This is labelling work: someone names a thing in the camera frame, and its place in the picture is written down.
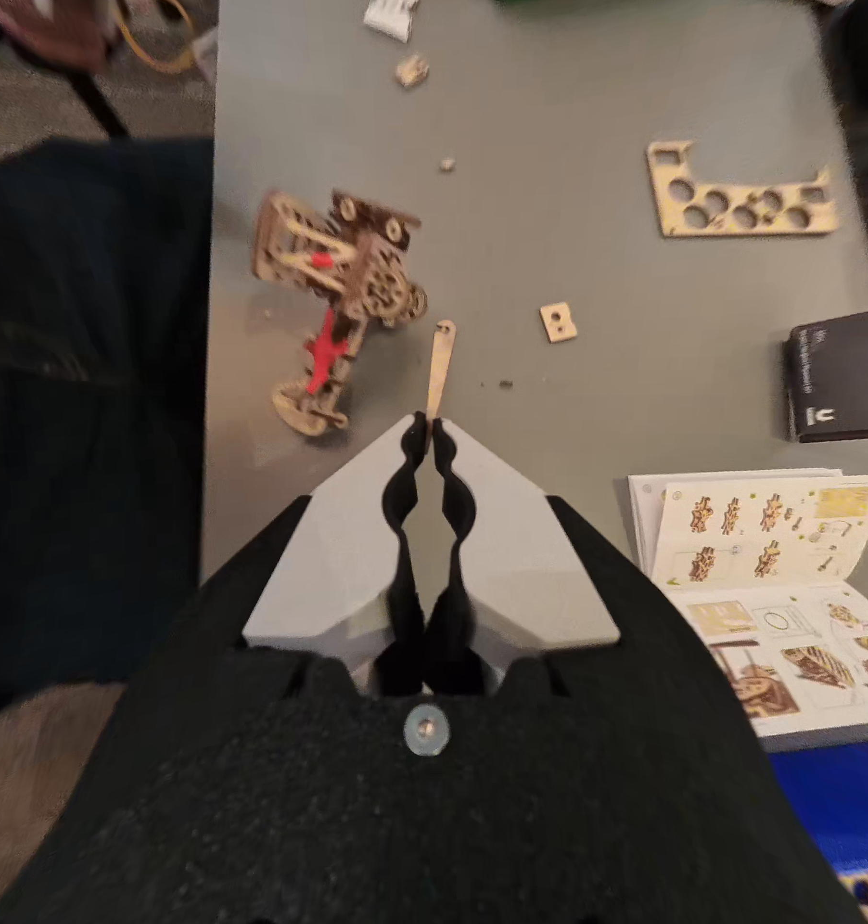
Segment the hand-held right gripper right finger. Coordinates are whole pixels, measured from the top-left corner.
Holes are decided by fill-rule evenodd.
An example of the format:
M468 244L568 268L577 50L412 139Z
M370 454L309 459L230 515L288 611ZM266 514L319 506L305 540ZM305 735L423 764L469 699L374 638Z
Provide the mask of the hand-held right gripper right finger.
M488 691L521 658L617 645L550 497L452 422L434 422L432 453L453 542L425 631L428 687Z

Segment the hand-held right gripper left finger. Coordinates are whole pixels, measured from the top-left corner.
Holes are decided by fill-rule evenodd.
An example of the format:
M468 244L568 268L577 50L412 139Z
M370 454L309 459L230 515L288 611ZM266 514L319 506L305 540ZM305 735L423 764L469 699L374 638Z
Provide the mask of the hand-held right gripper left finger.
M386 597L400 549L383 494L405 463L415 483L426 430L423 413L404 416L312 491L243 627L248 647L338 659L359 691L377 685L373 664L393 641Z

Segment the thin wooden stick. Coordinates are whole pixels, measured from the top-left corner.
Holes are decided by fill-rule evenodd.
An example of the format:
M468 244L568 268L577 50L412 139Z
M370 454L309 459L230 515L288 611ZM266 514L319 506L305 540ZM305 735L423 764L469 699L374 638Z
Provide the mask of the thin wooden stick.
M454 321L445 319L437 322L432 338L425 411L428 435L432 433L433 422L440 416L440 404L450 368L455 337Z

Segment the wooden biplane model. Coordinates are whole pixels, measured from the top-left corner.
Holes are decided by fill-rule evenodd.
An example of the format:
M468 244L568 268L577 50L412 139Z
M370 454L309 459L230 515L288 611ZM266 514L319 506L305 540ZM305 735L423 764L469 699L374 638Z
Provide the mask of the wooden biplane model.
M325 305L322 324L304 343L305 373L274 388L283 422L310 439L343 430L339 400L368 330L394 329L428 309L424 289L405 271L412 214L334 190L326 214L282 191L262 198L251 248L256 279L308 291Z

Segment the grey desk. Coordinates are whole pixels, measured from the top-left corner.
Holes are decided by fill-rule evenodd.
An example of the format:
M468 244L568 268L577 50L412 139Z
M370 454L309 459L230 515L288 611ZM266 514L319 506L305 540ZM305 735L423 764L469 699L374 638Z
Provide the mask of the grey desk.
M868 308L868 254L808 11L781 2L421 2L396 43L359 2L222 2L213 168L202 565L225 564L301 495L422 410L435 322L458 328L441 414L629 552L626 476L827 466L868 444L785 439L781 339ZM824 237L665 238L654 141L692 141L705 181L827 169ZM453 157L450 174L440 160ZM279 419L312 295L255 280L258 204L332 188L421 218L408 274L428 314L372 332L315 442ZM539 309L567 302L552 344Z

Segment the instruction booklet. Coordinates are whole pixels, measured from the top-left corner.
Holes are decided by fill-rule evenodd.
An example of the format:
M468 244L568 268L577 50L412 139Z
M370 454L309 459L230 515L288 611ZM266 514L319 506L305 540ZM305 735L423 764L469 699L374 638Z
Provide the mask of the instruction booklet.
M639 566L704 643L768 752L868 742L868 475L630 475Z

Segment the small square wooden piece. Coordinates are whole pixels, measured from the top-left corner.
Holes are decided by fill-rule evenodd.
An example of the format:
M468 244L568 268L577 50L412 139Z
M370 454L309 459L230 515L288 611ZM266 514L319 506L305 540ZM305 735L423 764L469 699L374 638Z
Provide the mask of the small square wooden piece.
M539 309L548 341L552 344L573 340L578 331L567 302L544 305Z

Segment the person's dark jeans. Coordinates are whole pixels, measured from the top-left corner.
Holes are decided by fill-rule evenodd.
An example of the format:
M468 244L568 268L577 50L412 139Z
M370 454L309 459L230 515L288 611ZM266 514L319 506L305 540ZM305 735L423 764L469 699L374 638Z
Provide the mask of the person's dark jeans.
M197 589L213 156L0 160L0 710L127 680Z

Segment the black model kit box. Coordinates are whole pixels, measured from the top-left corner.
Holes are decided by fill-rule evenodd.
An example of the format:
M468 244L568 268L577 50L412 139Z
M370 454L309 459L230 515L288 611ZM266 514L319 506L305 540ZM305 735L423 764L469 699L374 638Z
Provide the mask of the black model kit box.
M784 364L793 442L868 440L868 312L792 329Z

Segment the wooden sheet with round holes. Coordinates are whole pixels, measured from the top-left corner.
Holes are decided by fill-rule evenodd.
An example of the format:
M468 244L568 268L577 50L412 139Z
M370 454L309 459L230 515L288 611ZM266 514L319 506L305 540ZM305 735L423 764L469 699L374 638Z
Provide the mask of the wooden sheet with round holes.
M654 141L648 175L665 238L824 237L840 225L830 173L776 184L698 179L690 164L692 141Z

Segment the maroon bag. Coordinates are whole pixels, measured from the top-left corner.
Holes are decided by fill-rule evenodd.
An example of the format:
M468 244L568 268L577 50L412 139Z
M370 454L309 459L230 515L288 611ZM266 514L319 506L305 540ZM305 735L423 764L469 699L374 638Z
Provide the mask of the maroon bag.
M0 1L4 38L37 58L102 73L120 34L113 1Z

